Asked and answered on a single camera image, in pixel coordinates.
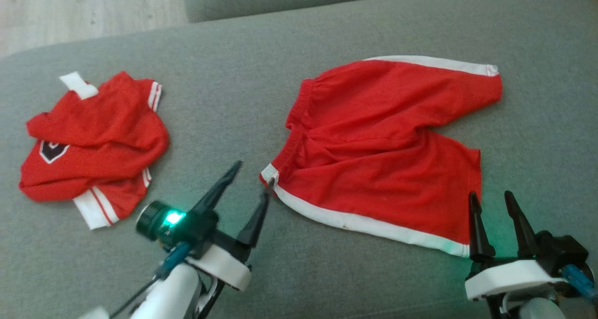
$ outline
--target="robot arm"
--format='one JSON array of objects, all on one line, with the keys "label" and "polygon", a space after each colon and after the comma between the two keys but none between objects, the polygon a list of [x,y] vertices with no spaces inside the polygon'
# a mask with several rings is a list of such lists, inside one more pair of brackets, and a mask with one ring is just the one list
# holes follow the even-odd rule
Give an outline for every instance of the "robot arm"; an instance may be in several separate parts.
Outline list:
[{"label": "robot arm", "polygon": [[517,200],[505,192],[506,208],[517,237],[517,257],[495,257],[481,219],[475,192],[470,194],[471,272],[465,280],[469,300],[485,299],[492,319],[564,319],[558,296],[584,296],[598,302],[588,251],[572,236],[537,234]]},{"label": "robot arm", "polygon": [[[236,238],[219,231],[214,209],[241,164],[235,162],[189,211],[160,201],[147,205],[137,219],[136,230],[159,242],[168,256],[150,282],[118,310],[108,315],[98,308],[81,319],[116,318],[141,294],[146,294],[145,298],[133,306],[131,319],[203,319],[226,285],[244,291],[251,279],[246,262],[260,236],[271,192],[263,191],[254,214]],[[199,272],[212,280],[209,287]]]}]

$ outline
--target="red shorts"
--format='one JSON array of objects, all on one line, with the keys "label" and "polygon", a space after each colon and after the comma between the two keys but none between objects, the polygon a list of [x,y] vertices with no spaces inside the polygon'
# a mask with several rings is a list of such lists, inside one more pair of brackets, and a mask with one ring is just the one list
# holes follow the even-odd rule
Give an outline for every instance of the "red shorts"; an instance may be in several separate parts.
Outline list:
[{"label": "red shorts", "polygon": [[480,151],[429,127],[501,91],[493,65],[376,57],[333,68],[301,84],[290,136],[260,178],[315,221],[466,257]]}]

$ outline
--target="red jersey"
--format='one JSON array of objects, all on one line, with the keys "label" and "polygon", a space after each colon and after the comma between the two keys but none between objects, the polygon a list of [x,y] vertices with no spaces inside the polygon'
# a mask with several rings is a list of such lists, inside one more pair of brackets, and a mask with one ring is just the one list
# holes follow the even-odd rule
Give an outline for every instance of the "red jersey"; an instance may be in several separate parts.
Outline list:
[{"label": "red jersey", "polygon": [[162,86],[126,72],[98,89],[76,73],[61,79],[71,90],[27,122],[37,142],[21,167],[19,188],[36,201],[72,198],[90,228],[109,226],[145,196],[147,167],[168,147],[156,114]]}]

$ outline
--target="white plastic mount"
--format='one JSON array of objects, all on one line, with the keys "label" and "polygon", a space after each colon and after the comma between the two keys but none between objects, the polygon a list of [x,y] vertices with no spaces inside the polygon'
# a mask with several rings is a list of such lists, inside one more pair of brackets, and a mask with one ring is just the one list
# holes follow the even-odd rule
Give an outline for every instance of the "white plastic mount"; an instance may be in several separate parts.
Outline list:
[{"label": "white plastic mount", "polygon": [[548,283],[566,282],[553,278],[535,260],[518,260],[483,270],[465,281],[469,300],[509,291],[527,289]]},{"label": "white plastic mount", "polygon": [[238,291],[245,291],[251,280],[251,270],[228,251],[215,244],[210,245],[200,259],[187,257],[185,262],[220,279]]}]

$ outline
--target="white tag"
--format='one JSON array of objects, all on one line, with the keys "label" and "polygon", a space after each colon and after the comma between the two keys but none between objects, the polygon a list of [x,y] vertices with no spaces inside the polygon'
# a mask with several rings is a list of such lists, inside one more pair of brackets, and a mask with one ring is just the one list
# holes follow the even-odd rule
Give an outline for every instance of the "white tag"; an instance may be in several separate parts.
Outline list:
[{"label": "white tag", "polygon": [[88,85],[81,78],[78,72],[74,71],[70,74],[60,76],[60,81],[68,87],[69,91],[74,91],[79,95],[79,98],[86,99],[98,95],[98,89],[93,85]]},{"label": "white tag", "polygon": [[94,308],[92,311],[85,313],[79,319],[110,319],[110,315],[102,306]]}]

